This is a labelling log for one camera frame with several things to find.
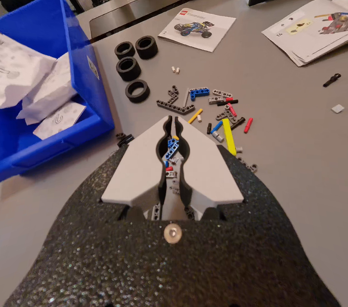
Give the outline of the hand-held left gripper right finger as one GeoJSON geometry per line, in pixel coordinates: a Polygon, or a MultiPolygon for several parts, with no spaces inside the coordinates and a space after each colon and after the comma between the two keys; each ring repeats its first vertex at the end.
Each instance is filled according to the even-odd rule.
{"type": "Polygon", "coordinates": [[[228,168],[220,148],[183,118],[175,117],[179,137],[180,198],[186,208],[194,211],[196,221],[207,209],[242,203],[244,197],[228,168]]]}

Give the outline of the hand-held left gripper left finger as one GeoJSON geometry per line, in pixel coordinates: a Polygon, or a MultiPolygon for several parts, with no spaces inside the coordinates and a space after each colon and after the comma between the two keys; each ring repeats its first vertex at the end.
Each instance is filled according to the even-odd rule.
{"type": "Polygon", "coordinates": [[[138,207],[142,212],[164,204],[167,191],[163,156],[168,150],[172,116],[160,119],[126,148],[101,200],[138,207]]]}

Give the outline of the pile of lego pieces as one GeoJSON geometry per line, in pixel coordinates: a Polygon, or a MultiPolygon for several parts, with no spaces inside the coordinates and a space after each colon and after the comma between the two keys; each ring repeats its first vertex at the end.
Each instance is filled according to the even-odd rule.
{"type": "MultiPolygon", "coordinates": [[[[177,105],[173,105],[173,103],[177,100],[177,95],[178,95],[178,91],[177,91],[177,88],[176,86],[173,86],[172,87],[173,90],[172,91],[169,91],[169,95],[171,96],[171,99],[167,102],[165,101],[161,101],[161,100],[157,100],[156,101],[156,104],[157,106],[161,107],[161,108],[164,108],[164,109],[168,109],[172,112],[175,112],[175,113],[178,113],[178,114],[187,114],[187,113],[190,113],[192,112],[193,110],[195,110],[195,106],[193,104],[191,105],[185,105],[183,107],[180,107],[180,106],[177,106],[177,105]]],[[[207,87],[200,87],[200,88],[194,88],[194,89],[189,89],[188,92],[187,92],[187,95],[186,97],[190,97],[190,99],[192,101],[194,101],[196,99],[196,97],[201,97],[201,96],[208,96],[210,94],[210,90],[207,88],[207,87]]],[[[222,99],[218,99],[218,98],[215,98],[215,99],[218,99],[218,101],[222,101],[222,104],[227,104],[225,100],[225,97],[228,96],[228,97],[231,97],[232,95],[231,94],[227,94],[227,93],[223,93],[223,92],[219,92],[217,94],[217,96],[222,96],[222,99]]],[[[202,112],[202,110],[200,109],[191,119],[191,121],[189,123],[192,123],[197,117],[198,115],[200,115],[200,113],[202,112]]],[[[217,138],[218,136],[215,134],[216,132],[215,131],[208,131],[208,133],[213,133],[213,136],[215,138],[217,138]]],[[[176,150],[178,150],[179,148],[179,138],[178,137],[172,137],[171,139],[168,139],[168,152],[165,154],[165,158],[166,160],[170,160],[171,157],[173,156],[173,154],[175,153],[176,150]]],[[[256,171],[257,168],[255,169],[252,169],[251,167],[249,168],[251,171],[256,171]]],[[[176,189],[177,191],[177,194],[180,194],[182,195],[183,192],[184,192],[184,182],[179,182],[179,188],[176,189]]]]}

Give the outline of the black lego clip piece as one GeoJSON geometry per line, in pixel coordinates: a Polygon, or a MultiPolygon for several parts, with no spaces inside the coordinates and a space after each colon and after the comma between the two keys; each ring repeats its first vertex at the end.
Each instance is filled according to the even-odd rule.
{"type": "Polygon", "coordinates": [[[133,141],[135,138],[132,134],[126,135],[125,133],[118,133],[115,135],[116,139],[118,140],[117,146],[121,148],[122,146],[129,144],[131,141],[133,141]]]}

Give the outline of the black rubber lego tyre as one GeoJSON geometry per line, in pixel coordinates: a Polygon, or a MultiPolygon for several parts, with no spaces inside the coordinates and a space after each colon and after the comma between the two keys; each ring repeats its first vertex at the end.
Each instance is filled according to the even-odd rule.
{"type": "Polygon", "coordinates": [[[136,41],[135,49],[139,57],[143,60],[149,60],[157,55],[158,46],[153,36],[146,35],[136,41]]]}
{"type": "Polygon", "coordinates": [[[130,102],[138,104],[148,99],[150,87],[144,80],[133,80],[125,88],[125,95],[130,102]]]}
{"type": "Polygon", "coordinates": [[[116,71],[121,79],[126,82],[137,79],[141,74],[141,68],[137,60],[132,56],[120,59],[116,65],[116,71]]]}
{"type": "Polygon", "coordinates": [[[130,41],[119,43],[114,49],[115,55],[119,60],[125,57],[133,57],[135,55],[135,48],[130,41]]]}

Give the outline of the white paper bag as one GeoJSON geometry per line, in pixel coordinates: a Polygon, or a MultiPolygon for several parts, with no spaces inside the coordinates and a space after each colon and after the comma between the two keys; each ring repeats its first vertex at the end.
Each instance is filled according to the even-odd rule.
{"type": "Polygon", "coordinates": [[[59,57],[49,74],[22,99],[22,109],[16,116],[27,125],[41,122],[76,95],[71,84],[69,53],[59,57]]]}
{"type": "Polygon", "coordinates": [[[53,114],[46,117],[33,131],[33,135],[45,140],[72,127],[85,111],[86,106],[68,101],[53,114]]]}
{"type": "Polygon", "coordinates": [[[16,106],[49,74],[56,58],[0,35],[0,109],[16,106]]]}

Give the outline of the blue plastic storage bin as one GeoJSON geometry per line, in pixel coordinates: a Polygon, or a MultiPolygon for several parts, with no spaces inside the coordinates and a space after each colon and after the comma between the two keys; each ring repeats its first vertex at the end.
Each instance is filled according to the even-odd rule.
{"type": "Polygon", "coordinates": [[[35,0],[1,17],[0,31],[29,48],[58,58],[69,53],[73,101],[85,106],[78,121],[45,140],[33,134],[38,124],[16,119],[21,103],[1,109],[0,180],[72,150],[114,128],[94,49],[66,0],[35,0]]]}

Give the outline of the thin closed instruction booklet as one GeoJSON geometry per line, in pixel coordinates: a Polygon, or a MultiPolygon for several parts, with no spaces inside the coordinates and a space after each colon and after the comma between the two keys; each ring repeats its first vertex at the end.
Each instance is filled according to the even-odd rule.
{"type": "Polygon", "coordinates": [[[160,39],[212,53],[236,18],[182,8],[158,35],[160,39]]]}

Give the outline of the open instruction booklet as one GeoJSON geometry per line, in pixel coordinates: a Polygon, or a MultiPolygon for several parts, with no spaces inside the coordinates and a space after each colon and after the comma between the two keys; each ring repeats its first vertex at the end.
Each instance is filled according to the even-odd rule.
{"type": "Polygon", "coordinates": [[[262,34],[302,67],[347,44],[348,0],[313,0],[262,34]]]}

